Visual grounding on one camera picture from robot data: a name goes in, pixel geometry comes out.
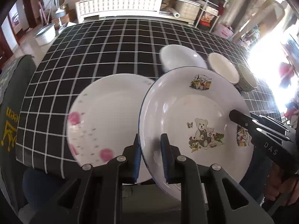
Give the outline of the person's right hand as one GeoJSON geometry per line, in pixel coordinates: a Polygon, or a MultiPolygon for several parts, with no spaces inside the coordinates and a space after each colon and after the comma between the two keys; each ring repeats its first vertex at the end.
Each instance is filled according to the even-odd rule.
{"type": "Polygon", "coordinates": [[[276,197],[282,193],[292,193],[288,200],[283,202],[283,206],[296,203],[298,200],[298,179],[289,178],[286,181],[282,180],[283,170],[273,163],[270,173],[267,176],[264,185],[264,196],[266,200],[275,201],[276,197]]]}

